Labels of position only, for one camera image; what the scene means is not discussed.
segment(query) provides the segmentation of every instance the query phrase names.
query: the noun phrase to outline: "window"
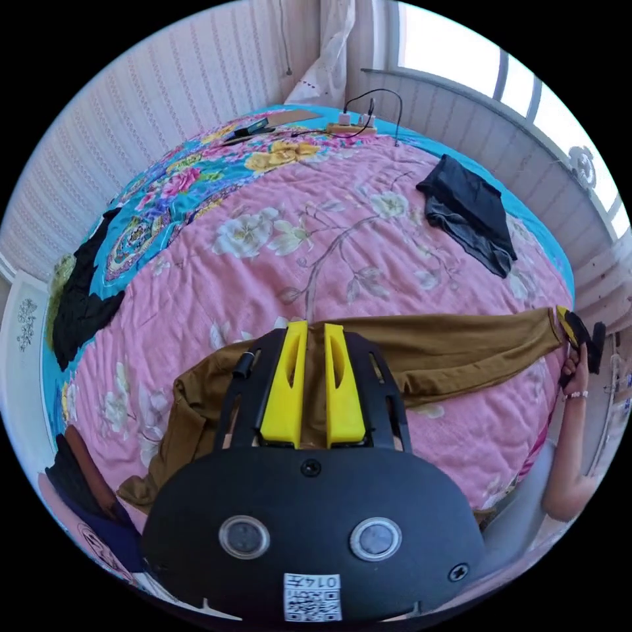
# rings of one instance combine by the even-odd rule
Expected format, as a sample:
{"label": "window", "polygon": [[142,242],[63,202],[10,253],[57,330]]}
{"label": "window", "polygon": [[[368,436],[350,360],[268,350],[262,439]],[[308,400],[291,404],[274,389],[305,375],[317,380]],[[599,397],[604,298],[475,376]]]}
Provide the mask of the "window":
{"label": "window", "polygon": [[616,215],[612,219],[612,228],[614,228],[617,238],[621,238],[625,231],[630,227],[630,218],[625,212],[625,206],[621,204]]}
{"label": "window", "polygon": [[540,105],[533,124],[566,154],[571,147],[590,149],[596,175],[594,192],[604,208],[608,210],[617,197],[617,187],[610,171],[579,121],[545,84],[542,84]]}
{"label": "window", "polygon": [[500,66],[496,44],[432,11],[398,4],[402,25],[399,67],[429,72],[488,97],[494,95]]}
{"label": "window", "polygon": [[[394,41],[399,42],[397,49],[390,50],[391,70],[428,72],[497,99],[524,117],[525,125],[535,125],[567,156],[571,147],[587,147],[596,175],[594,194],[606,211],[611,208],[618,193],[610,171],[584,128],[548,86],[515,57],[469,28],[403,2],[389,5],[392,27],[397,29]],[[501,92],[499,79],[505,68]],[[529,112],[538,92],[539,104]],[[623,234],[629,225],[621,206],[612,217],[614,231]]]}
{"label": "window", "polygon": [[509,55],[507,81],[500,102],[526,117],[533,95],[534,79],[533,73],[524,64]]}

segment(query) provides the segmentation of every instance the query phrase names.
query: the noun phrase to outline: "qr code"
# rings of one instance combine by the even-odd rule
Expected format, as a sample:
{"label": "qr code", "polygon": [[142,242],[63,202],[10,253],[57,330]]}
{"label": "qr code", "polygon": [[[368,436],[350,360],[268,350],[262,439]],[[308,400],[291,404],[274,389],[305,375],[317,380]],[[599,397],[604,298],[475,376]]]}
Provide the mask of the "qr code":
{"label": "qr code", "polygon": [[342,621],[339,575],[283,577],[286,621]]}

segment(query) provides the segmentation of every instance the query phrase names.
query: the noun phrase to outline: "brown garment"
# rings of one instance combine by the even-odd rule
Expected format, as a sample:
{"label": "brown garment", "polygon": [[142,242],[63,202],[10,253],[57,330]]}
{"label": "brown garment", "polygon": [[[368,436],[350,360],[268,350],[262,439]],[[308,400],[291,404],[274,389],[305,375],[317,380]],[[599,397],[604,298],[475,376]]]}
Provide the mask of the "brown garment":
{"label": "brown garment", "polygon": [[[508,316],[436,314],[330,321],[379,345],[407,408],[494,386],[517,375],[563,342],[554,310]],[[310,326],[305,357],[302,448],[326,445],[325,327]],[[165,482],[213,449],[232,370],[251,342],[209,355],[177,378],[167,432],[144,479],[134,476],[118,495],[148,513]]]}
{"label": "brown garment", "polygon": [[117,497],[108,487],[101,472],[99,472],[97,466],[94,464],[83,437],[79,434],[77,428],[72,425],[66,428],[64,437],[79,464],[81,473],[84,475],[94,499],[97,501],[97,505],[99,505],[105,515],[109,516],[112,520],[118,521],[112,509],[117,501]]}

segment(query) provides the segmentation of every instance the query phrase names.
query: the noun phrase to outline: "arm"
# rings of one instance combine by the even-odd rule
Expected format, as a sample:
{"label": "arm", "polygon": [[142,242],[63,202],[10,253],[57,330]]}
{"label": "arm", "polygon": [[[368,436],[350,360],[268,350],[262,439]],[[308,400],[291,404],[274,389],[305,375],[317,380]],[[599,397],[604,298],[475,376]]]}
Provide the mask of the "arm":
{"label": "arm", "polygon": [[[588,363],[585,345],[581,348],[581,359],[574,352],[570,355],[564,365],[564,372],[573,375],[564,394],[587,389]],[[560,437],[542,499],[542,508],[554,520],[572,520],[583,511],[596,489],[596,480],[581,473],[585,423],[586,399],[567,399]]]}

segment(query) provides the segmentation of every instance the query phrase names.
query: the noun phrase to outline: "power strip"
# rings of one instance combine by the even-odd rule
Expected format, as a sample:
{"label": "power strip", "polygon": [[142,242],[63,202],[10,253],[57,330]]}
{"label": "power strip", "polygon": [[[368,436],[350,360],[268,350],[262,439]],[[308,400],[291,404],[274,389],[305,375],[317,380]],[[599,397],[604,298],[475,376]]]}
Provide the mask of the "power strip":
{"label": "power strip", "polygon": [[367,127],[366,129],[362,129],[362,125],[340,125],[340,123],[327,123],[327,127],[325,128],[329,134],[340,134],[341,136],[351,136],[352,134],[357,134],[358,136],[374,136],[377,134],[377,129],[375,127]]}

